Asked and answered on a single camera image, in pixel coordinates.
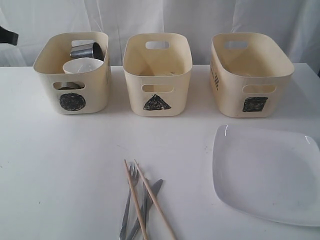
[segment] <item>white curtain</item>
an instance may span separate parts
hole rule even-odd
[[[0,66],[32,66],[50,37],[87,31],[109,35],[111,65],[130,36],[162,32],[186,36],[193,63],[209,64],[214,35],[256,32],[320,69],[320,0],[0,0],[0,25],[19,34],[0,44]]]

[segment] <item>cream plastic bin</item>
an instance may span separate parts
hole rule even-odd
[[[84,73],[64,73],[63,65],[71,60],[73,41],[93,40],[102,48],[103,64]],[[95,113],[106,107],[109,97],[111,71],[108,53],[109,37],[103,32],[63,33],[52,37],[35,60],[33,69],[54,109],[60,114]],[[61,85],[76,84],[81,89],[59,89]]]
[[[233,118],[273,113],[294,66],[260,33],[222,33],[212,38],[210,81],[219,110]]]
[[[149,49],[148,42],[167,42],[169,47]],[[131,108],[137,115],[175,116],[185,109],[192,57],[184,36],[176,33],[132,36],[126,45],[123,69]]]

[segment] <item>white cup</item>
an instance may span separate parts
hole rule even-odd
[[[77,58],[67,61],[62,68],[66,74],[82,74],[96,70],[103,63],[96,58]]]

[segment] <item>square plate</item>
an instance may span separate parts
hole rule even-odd
[[[320,151],[311,137],[222,125],[212,172],[217,196],[230,207],[279,223],[320,226]]]

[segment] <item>table surface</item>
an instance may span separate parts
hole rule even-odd
[[[164,179],[158,201],[178,239],[319,240],[320,228],[239,213],[213,187],[220,125],[299,132],[320,144],[320,80],[308,65],[294,66],[276,112],[258,119],[218,111],[208,65],[193,67],[185,111],[174,117],[135,115],[119,66],[111,68],[107,107],[79,115],[54,112],[31,67],[1,67],[1,239],[118,239],[128,194],[123,160],[136,159],[151,183]],[[170,239],[154,207],[147,230],[152,240]]]

